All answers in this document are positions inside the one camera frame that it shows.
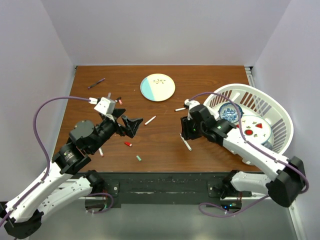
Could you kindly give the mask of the red pen cap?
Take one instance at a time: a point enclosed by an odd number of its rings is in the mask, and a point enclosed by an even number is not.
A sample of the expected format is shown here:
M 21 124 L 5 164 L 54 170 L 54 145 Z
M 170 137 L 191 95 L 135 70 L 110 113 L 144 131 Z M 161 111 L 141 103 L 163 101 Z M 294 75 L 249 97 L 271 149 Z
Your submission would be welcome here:
M 125 142 L 124 144 L 127 145 L 128 147 L 132 146 L 132 144 L 130 142 Z

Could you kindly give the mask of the white pen red tip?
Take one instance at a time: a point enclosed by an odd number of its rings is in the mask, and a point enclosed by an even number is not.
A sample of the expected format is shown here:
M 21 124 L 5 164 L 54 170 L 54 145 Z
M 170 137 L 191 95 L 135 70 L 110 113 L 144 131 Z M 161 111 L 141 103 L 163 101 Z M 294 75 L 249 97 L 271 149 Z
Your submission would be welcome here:
M 144 123 L 144 125 L 147 126 L 147 125 L 148 125 L 149 123 L 151 123 L 156 117 L 157 117 L 156 115 L 153 116 L 153 117 L 151 117 L 149 120 L 147 120 L 147 121 Z

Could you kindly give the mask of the white pen green tip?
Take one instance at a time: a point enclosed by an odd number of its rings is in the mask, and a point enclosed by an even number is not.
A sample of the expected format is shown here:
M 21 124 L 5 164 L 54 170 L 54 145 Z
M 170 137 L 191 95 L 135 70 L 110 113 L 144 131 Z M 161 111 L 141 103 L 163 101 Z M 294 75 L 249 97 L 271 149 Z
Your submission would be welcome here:
M 182 140 L 182 142 L 185 144 L 185 146 L 187 147 L 187 149 L 191 152 L 192 151 L 192 148 L 191 146 L 188 144 L 188 142 L 184 139 L 184 137 L 182 136 L 182 134 L 180 133 L 180 138 Z

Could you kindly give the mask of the white pen pink tip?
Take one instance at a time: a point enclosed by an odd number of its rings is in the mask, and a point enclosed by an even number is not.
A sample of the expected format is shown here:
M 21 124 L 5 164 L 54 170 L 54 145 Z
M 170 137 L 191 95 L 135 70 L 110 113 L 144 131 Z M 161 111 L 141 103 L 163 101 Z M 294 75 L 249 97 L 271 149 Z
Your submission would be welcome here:
M 99 152 L 101 157 L 104 157 L 104 152 L 103 152 L 103 150 L 101 148 L 98 149 L 98 152 Z

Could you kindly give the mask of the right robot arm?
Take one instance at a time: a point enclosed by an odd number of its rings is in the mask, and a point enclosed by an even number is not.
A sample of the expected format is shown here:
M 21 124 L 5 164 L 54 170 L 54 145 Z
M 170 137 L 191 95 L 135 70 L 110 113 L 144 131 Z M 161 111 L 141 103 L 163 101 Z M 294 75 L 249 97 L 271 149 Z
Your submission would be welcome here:
M 203 104 L 187 100 L 187 116 L 181 120 L 184 140 L 200 137 L 218 144 L 233 154 L 248 160 L 261 173 L 232 170 L 221 183 L 223 197 L 238 192 L 254 192 L 269 196 L 278 205 L 288 208 L 298 195 L 308 190 L 309 184 L 303 161 L 294 156 L 287 158 L 262 145 L 245 140 L 241 130 L 227 120 L 215 119 L 212 111 Z

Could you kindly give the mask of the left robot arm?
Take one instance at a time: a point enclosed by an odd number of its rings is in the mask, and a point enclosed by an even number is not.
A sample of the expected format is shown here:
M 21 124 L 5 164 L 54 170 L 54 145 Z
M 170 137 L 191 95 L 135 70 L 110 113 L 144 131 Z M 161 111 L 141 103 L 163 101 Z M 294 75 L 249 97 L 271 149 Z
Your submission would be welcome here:
M 10 201 L 0 203 L 0 224 L 7 234 L 25 239 L 35 233 L 50 214 L 85 196 L 99 196 L 104 180 L 95 170 L 86 172 L 75 183 L 58 187 L 77 174 L 113 134 L 133 138 L 142 118 L 130 119 L 125 109 L 102 115 L 101 123 L 79 121 L 70 131 L 65 145 L 48 162 L 47 167 L 23 192 Z

